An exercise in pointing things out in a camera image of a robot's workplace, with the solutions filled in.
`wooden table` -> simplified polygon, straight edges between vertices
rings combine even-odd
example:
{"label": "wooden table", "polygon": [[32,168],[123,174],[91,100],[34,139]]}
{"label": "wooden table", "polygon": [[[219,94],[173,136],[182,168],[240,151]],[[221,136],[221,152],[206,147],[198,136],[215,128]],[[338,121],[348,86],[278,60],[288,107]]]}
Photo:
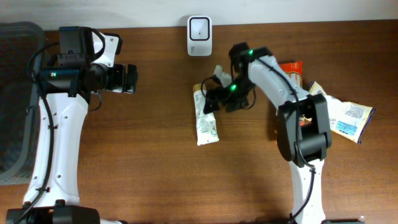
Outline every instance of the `wooden table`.
{"label": "wooden table", "polygon": [[[188,56],[185,27],[103,31],[123,38],[116,61],[136,64],[139,81],[134,95],[104,93],[103,107],[86,117],[82,206],[132,223],[287,218],[291,175],[274,141],[275,109],[260,91],[253,109],[215,114],[218,143],[196,144],[192,86],[215,65],[228,68],[232,45],[248,42],[268,46],[280,62],[303,60],[306,84],[316,80],[343,101],[377,108],[362,144],[333,134],[323,208],[329,219],[398,220],[398,21],[215,26],[209,57]],[[0,187],[0,220],[26,190]]]}

